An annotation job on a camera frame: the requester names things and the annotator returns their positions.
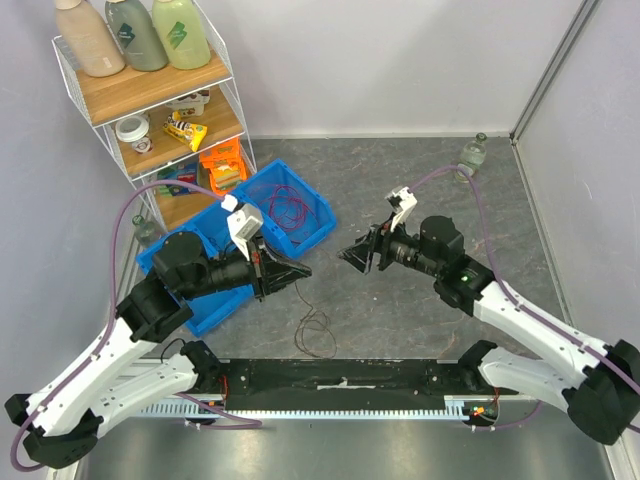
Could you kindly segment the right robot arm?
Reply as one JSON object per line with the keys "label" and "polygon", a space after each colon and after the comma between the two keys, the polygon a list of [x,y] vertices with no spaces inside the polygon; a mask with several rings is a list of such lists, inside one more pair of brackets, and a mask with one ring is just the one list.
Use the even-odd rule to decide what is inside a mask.
{"label": "right robot arm", "polygon": [[608,344],[575,330],[524,299],[496,273],[466,254],[453,221],[430,216],[411,236],[388,220],[371,226],[339,258],[362,273],[397,263],[434,279],[452,308],[506,333],[536,354],[515,355],[490,342],[467,353],[458,381],[467,392],[506,388],[565,412],[592,440],[615,444],[639,413],[639,351],[625,340]]}

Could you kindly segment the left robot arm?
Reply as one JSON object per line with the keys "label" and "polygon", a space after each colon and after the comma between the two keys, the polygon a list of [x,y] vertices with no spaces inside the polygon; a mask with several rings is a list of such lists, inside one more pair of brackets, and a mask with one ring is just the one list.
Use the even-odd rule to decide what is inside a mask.
{"label": "left robot arm", "polygon": [[240,286],[252,287],[262,299],[312,274],[272,250],[261,234],[250,240],[247,255],[234,251],[209,257],[198,234],[179,232],[167,237],[152,264],[117,305],[113,319],[62,374],[38,392],[6,401],[6,412],[19,428],[11,450],[25,449],[32,462],[26,466],[13,457],[15,469],[65,468],[144,407],[170,395],[215,389],[220,363],[201,341],[187,343],[133,379],[117,380],[192,317],[190,300]]}

